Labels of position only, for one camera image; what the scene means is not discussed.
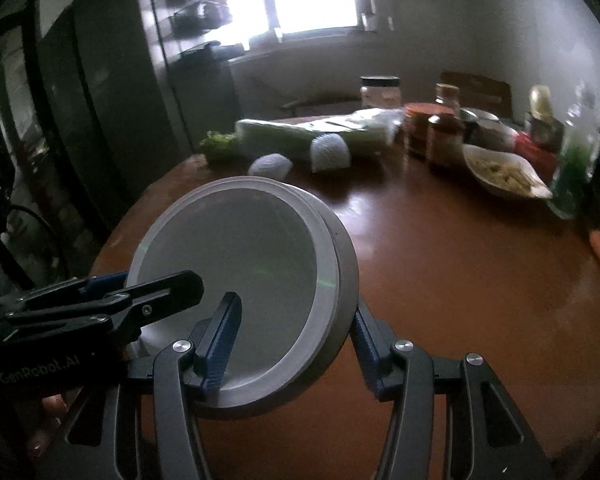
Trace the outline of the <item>person's hand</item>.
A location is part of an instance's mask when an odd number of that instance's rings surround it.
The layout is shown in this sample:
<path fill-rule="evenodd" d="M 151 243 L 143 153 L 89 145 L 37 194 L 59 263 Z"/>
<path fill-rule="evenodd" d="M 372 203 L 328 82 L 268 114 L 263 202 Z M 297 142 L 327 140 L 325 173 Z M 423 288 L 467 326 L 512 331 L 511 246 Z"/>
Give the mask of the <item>person's hand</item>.
<path fill-rule="evenodd" d="M 32 456 L 41 456 L 46 451 L 61 425 L 61 419 L 68 411 L 69 405 L 62 394 L 54 394 L 42 399 L 41 411 L 35 415 L 34 431 L 28 444 Z"/>

